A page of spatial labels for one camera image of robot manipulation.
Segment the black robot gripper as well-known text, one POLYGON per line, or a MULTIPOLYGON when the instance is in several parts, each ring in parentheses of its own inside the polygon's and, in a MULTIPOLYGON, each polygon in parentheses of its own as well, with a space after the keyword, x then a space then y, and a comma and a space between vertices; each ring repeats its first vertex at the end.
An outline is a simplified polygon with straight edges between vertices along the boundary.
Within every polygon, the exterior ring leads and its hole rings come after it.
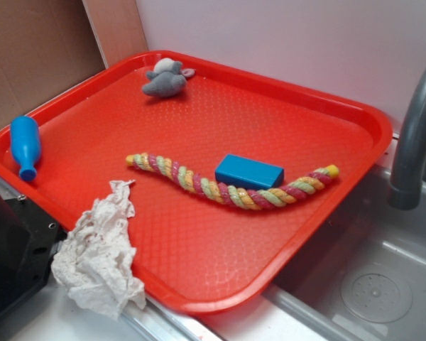
POLYGON ((0 193, 0 319, 48 282, 50 265, 67 233, 25 195, 0 193))

